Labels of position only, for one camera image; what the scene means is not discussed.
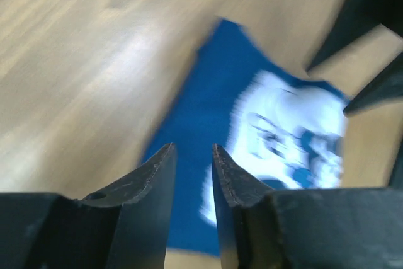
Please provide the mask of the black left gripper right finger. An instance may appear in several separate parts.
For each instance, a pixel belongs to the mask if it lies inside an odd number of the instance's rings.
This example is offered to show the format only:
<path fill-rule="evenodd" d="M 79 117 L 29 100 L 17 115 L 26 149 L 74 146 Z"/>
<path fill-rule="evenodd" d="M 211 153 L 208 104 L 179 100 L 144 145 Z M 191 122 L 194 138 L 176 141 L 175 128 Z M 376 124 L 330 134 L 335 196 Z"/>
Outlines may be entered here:
<path fill-rule="evenodd" d="M 275 190 L 212 148 L 222 268 L 401 268 L 402 190 Z"/>

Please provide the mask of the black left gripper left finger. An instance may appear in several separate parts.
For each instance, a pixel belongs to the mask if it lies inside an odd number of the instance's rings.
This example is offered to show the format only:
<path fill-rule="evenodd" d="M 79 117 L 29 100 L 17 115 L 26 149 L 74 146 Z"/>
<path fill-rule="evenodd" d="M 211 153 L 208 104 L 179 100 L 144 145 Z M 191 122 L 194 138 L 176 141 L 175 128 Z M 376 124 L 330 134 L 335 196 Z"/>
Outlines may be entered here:
<path fill-rule="evenodd" d="M 162 268 L 176 147 L 82 200 L 1 194 L 2 268 Z"/>

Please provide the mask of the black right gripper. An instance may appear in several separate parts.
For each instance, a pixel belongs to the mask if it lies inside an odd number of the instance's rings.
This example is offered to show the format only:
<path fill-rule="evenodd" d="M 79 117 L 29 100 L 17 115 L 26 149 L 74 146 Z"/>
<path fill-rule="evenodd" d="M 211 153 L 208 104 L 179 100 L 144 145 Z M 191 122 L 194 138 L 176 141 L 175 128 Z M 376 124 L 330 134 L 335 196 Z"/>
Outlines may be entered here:
<path fill-rule="evenodd" d="M 345 0 L 341 10 L 307 65 L 307 72 L 378 25 L 402 36 L 402 0 Z M 344 108 L 350 115 L 386 100 L 402 97 L 402 57 L 396 57 Z"/>

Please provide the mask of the blue t shirt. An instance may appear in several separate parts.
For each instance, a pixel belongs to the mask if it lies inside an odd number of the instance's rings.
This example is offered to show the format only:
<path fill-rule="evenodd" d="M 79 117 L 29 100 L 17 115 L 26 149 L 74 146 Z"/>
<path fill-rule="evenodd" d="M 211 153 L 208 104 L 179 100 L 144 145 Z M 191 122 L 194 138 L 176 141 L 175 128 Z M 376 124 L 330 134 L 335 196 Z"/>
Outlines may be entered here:
<path fill-rule="evenodd" d="M 218 23 L 145 156 L 173 143 L 176 184 L 167 245 L 219 255 L 212 146 L 275 189 L 336 188 L 347 98 L 274 65 L 242 26 Z"/>

